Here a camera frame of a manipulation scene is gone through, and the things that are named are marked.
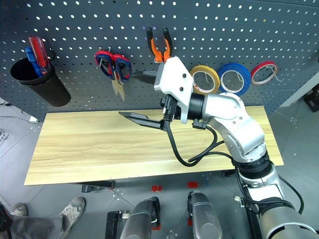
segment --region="orange pliers handle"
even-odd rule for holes
[[[160,51],[157,50],[152,29],[150,27],[146,28],[146,36],[148,40],[149,49],[152,52],[152,54],[155,56],[155,59],[154,59],[155,62],[166,62],[166,60],[171,57],[173,46],[172,46],[172,41],[171,41],[170,34],[167,27],[163,28],[163,35],[164,35],[164,41],[166,44],[166,51],[164,52],[164,54],[162,54]]]

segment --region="person's leg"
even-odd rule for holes
[[[58,215],[50,218],[12,215],[12,239],[64,239],[79,220],[85,208],[83,198],[74,198]]]

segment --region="black cable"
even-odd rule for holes
[[[282,205],[282,204],[285,204],[286,206],[294,209],[294,206],[290,202],[288,202],[286,200],[271,200],[271,201],[265,201],[265,202],[252,200],[242,188],[242,183],[240,181],[238,168],[235,168],[235,174],[236,174],[236,178],[237,178],[237,182],[238,182],[238,185],[239,185],[240,192],[244,196],[245,200],[247,200],[248,202],[254,203],[254,204],[257,204],[257,205],[267,205],[267,204],[281,204]]]
[[[282,176],[279,175],[279,178],[280,178],[284,183],[286,183],[287,186],[290,187],[291,190],[293,190],[294,193],[296,193],[296,195],[298,196],[299,201],[300,201],[300,208],[299,208],[298,213],[299,213],[299,214],[302,214],[303,211],[304,211],[304,208],[305,208],[305,202],[304,202],[304,200],[303,200],[301,194],[300,194],[289,182],[287,182]]]
[[[173,149],[173,152],[176,156],[176,158],[178,159],[178,161],[186,166],[186,167],[193,167],[195,166],[196,164],[198,164],[200,162],[200,160],[207,155],[207,153],[209,151],[211,151],[215,145],[216,145],[216,142],[217,142],[217,134],[216,132],[209,126],[206,126],[206,129],[208,129],[210,132],[212,132],[212,134],[214,135],[214,140],[212,142],[212,144],[207,147],[203,152],[201,152],[200,154],[192,157],[190,160],[192,160],[193,163],[187,163],[183,160],[183,158],[180,156],[179,152],[178,152],[178,149],[177,149],[177,146],[176,146],[176,143],[175,143],[175,140],[174,140],[174,136],[171,132],[171,129],[170,129],[170,121],[166,120],[165,121],[165,126],[166,126],[166,131],[167,131],[167,134],[168,134],[168,138],[169,138],[169,141],[170,141],[170,144],[171,144],[171,147]]]

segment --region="black pegboard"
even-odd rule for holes
[[[306,83],[318,70],[319,1],[2,1],[1,97],[43,119],[47,112],[156,109],[160,93],[131,79],[125,102],[115,96],[110,79],[93,59],[97,46],[121,53],[133,71],[156,70],[145,39],[151,26],[163,49],[161,29],[173,40],[173,55],[191,69],[197,64],[218,70],[238,62],[251,71],[273,60],[278,78],[251,86],[246,105],[265,105],[267,112]],[[29,35],[44,38],[55,49],[53,64],[72,96],[61,108],[49,106],[10,76],[11,66],[25,57]]]

